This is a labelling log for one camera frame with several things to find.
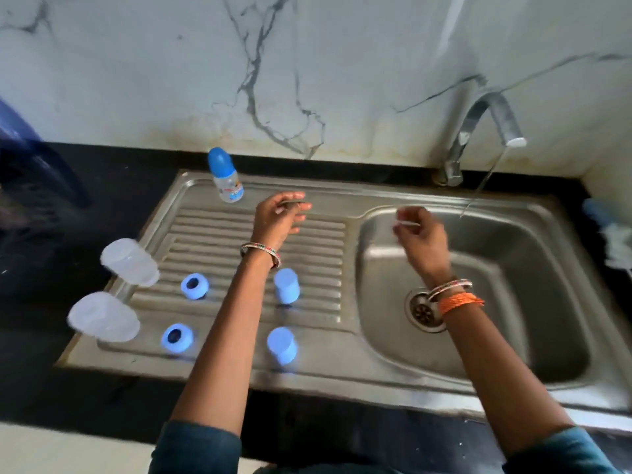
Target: bangle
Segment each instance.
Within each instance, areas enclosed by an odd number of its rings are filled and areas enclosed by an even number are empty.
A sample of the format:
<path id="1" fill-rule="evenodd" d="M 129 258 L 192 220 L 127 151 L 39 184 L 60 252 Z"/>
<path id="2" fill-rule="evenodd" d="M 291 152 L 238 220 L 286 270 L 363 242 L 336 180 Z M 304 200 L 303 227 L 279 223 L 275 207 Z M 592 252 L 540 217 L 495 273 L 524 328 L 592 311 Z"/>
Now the bangle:
<path id="1" fill-rule="evenodd" d="M 438 312 L 441 317 L 445 316 L 448 311 L 453 310 L 454 308 L 458 308 L 464 304 L 475 303 L 479 306 L 484 306 L 485 301 L 480 298 L 477 298 L 472 293 L 457 293 L 449 296 L 448 298 L 443 298 L 438 302 Z"/>
<path id="2" fill-rule="evenodd" d="M 256 250 L 262 250 L 270 254 L 273 257 L 273 268 L 278 268 L 280 266 L 280 257 L 277 254 L 276 250 L 274 250 L 273 248 L 267 247 L 265 245 L 262 245 L 261 243 L 243 243 L 241 247 L 239 248 L 241 257 L 243 257 L 243 255 L 246 254 L 246 251 L 248 251 L 250 248 L 255 248 Z"/>
<path id="3" fill-rule="evenodd" d="M 429 302 L 434 302 L 435 298 L 443 293 L 444 291 L 447 291 L 448 289 L 452 289 L 453 287 L 457 287 L 457 286 L 461 286 L 461 287 L 472 287 L 474 286 L 472 284 L 472 282 L 469 279 L 455 279 L 454 281 L 448 281 L 447 283 L 444 284 L 440 284 L 439 286 L 437 286 L 435 289 L 432 289 L 431 292 L 428 294 L 428 301 Z"/>

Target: faucet spout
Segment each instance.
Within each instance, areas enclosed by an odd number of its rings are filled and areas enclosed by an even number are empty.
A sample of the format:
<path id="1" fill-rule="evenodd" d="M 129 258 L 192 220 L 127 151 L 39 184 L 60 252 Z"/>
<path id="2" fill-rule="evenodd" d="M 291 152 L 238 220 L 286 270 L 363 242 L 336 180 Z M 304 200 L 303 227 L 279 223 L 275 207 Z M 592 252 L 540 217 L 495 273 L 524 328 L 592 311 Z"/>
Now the faucet spout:
<path id="1" fill-rule="evenodd" d="M 476 128 L 478 121 L 487 109 L 491 112 L 498 135 L 500 135 L 504 146 L 508 148 L 526 146 L 526 139 L 517 125 L 516 117 L 511 111 L 507 98 L 499 92 L 483 94 L 474 102 L 465 115 L 452 147 L 446 153 L 441 162 L 441 167 L 434 175 L 434 181 L 437 184 L 441 186 L 458 186 L 463 182 L 461 156 L 465 146 L 470 141 L 474 128 Z"/>

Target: drain strainer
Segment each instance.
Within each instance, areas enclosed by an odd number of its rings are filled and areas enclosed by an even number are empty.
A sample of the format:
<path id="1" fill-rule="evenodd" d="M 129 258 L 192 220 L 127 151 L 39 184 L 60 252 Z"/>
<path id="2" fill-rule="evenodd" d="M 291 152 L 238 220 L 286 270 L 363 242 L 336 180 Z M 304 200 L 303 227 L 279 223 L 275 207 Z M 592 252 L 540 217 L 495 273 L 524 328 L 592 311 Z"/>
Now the drain strainer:
<path id="1" fill-rule="evenodd" d="M 408 293 L 404 311 L 408 320 L 425 332 L 435 333 L 446 330 L 443 319 L 438 315 L 432 303 L 428 302 L 428 291 L 415 289 Z"/>

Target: hand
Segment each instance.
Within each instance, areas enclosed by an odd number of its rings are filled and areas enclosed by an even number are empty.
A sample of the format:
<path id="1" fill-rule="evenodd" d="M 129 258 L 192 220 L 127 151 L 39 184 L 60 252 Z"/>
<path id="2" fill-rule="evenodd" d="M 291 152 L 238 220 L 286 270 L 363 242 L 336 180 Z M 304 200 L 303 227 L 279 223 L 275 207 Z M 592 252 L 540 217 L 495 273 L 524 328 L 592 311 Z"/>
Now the hand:
<path id="1" fill-rule="evenodd" d="M 450 251 L 443 224 L 426 208 L 407 206 L 397 211 L 398 221 L 393 232 L 404 247 L 408 262 L 422 277 L 426 287 L 433 289 L 453 278 Z"/>
<path id="2" fill-rule="evenodd" d="M 298 212 L 312 208 L 311 203 L 279 204 L 304 197 L 303 191 L 285 191 L 261 201 L 255 212 L 255 225 L 250 241 L 278 251 L 289 234 L 298 232 L 298 227 L 292 227 L 292 224 L 305 220 L 305 215 Z"/>

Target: black granite countertop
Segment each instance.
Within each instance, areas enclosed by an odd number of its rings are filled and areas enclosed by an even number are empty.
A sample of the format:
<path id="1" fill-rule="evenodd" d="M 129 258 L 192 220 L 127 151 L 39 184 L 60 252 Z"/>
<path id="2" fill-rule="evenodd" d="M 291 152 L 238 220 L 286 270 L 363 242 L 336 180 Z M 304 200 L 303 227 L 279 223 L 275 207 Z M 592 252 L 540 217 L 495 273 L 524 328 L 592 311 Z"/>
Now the black granite countertop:
<path id="1" fill-rule="evenodd" d="M 66 315 L 79 298 L 104 288 L 103 247 L 136 238 L 179 169 L 206 170 L 200 153 L 53 145 L 75 170 L 92 204 L 75 208 L 0 157 L 4 195 L 44 221 L 0 230 L 0 420 L 56 430 L 155 442 L 183 383 L 55 368 L 72 338 Z M 430 170 L 234 156 L 240 173 L 427 186 Z M 466 172 L 464 187 L 481 173 Z M 603 266 L 604 243 L 581 213 L 588 197 L 578 181 L 494 174 L 488 191 L 552 196 L 565 207 L 614 299 L 632 313 L 629 280 Z M 592 433 L 613 463 L 632 469 L 632 437 Z M 500 470 L 491 430 L 460 417 L 368 406 L 291 393 L 251 390 L 243 455 L 304 465 L 359 461 L 404 472 Z"/>

